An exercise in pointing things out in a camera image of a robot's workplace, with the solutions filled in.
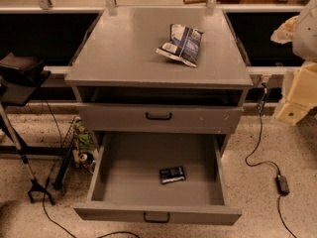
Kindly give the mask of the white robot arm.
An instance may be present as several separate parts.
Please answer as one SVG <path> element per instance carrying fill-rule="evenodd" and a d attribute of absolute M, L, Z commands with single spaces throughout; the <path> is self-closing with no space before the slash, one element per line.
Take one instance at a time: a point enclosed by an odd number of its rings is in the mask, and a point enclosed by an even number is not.
<path fill-rule="evenodd" d="M 304 60 L 293 75 L 285 75 L 282 99 L 274 110 L 277 121 L 295 125 L 317 106 L 317 0 L 282 23 L 270 39 L 278 44 L 292 42 L 293 53 Z"/>

